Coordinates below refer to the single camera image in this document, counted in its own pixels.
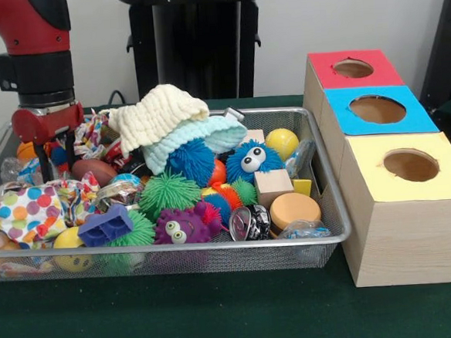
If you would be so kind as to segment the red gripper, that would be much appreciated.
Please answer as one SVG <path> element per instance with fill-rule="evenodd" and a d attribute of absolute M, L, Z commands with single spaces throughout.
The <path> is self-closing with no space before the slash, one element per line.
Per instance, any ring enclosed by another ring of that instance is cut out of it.
<path fill-rule="evenodd" d="M 53 180 L 53 169 L 43 146 L 44 143 L 68 132 L 73 132 L 84 120 L 81 103 L 76 103 L 62 110 L 47 114 L 36 114 L 35 111 L 20 108 L 12 114 L 12 128 L 14 134 L 24 143 L 33 142 L 33 148 L 39 159 L 42 181 Z M 76 162 L 74 149 L 76 135 L 67 134 L 65 150 L 68 169 L 71 171 Z"/>

